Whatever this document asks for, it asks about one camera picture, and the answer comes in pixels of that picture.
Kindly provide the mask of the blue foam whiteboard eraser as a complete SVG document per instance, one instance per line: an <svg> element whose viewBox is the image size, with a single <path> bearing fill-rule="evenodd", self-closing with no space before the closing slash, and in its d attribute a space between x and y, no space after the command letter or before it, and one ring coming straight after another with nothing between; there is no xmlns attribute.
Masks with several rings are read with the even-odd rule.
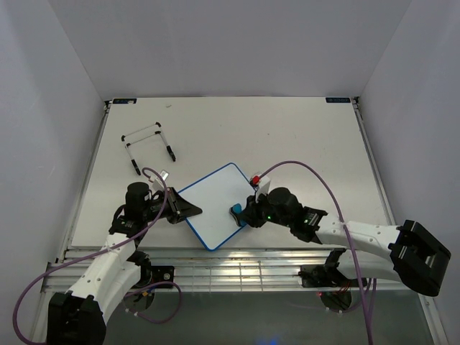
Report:
<svg viewBox="0 0 460 345"><path fill-rule="evenodd" d="M233 217L233 219L235 220L236 224L239 227L243 227L247 225L247 222L243 219L243 216L242 216L242 206L240 203L234 204L229 209L229 213L231 214L231 216Z"/></svg>

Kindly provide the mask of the blue-framed small whiteboard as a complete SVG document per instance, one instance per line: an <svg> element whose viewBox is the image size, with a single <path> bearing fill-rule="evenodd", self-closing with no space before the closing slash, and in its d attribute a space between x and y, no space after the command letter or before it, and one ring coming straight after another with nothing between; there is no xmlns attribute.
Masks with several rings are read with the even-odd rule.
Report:
<svg viewBox="0 0 460 345"><path fill-rule="evenodd" d="M201 208L202 213L186 219L201 244L210 252L217 250L238 233L238 225L229 210L239 211L247 197L255 194L248 177L230 162L179 191L186 201Z"/></svg>

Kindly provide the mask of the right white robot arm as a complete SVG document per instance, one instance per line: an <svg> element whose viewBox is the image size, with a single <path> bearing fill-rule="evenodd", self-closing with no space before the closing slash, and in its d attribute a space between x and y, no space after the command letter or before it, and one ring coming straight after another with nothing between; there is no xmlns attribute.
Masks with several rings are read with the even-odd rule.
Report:
<svg viewBox="0 0 460 345"><path fill-rule="evenodd" d="M358 287L372 278L401 282L431 297L440 293L450 251L417 221L378 226L343 223L324 210L303 206L287 188L251 195L231 215L240 226L267 222L285 226L302 242L332 245L324 264L299 271L303 285L316 288Z"/></svg>

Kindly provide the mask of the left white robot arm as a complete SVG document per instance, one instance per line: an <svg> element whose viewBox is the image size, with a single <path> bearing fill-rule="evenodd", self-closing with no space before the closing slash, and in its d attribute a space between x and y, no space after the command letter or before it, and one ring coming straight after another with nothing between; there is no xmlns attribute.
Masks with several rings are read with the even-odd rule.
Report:
<svg viewBox="0 0 460 345"><path fill-rule="evenodd" d="M103 253L66 292L51 297L47 344L102 344L111 314L131 289L139 298L151 300L155 288L174 287L173 267L156 267L138 250L143 230L159 219L178 224L202 212L174 188L152 192L146 183L130 184L124 205L114 214Z"/></svg>

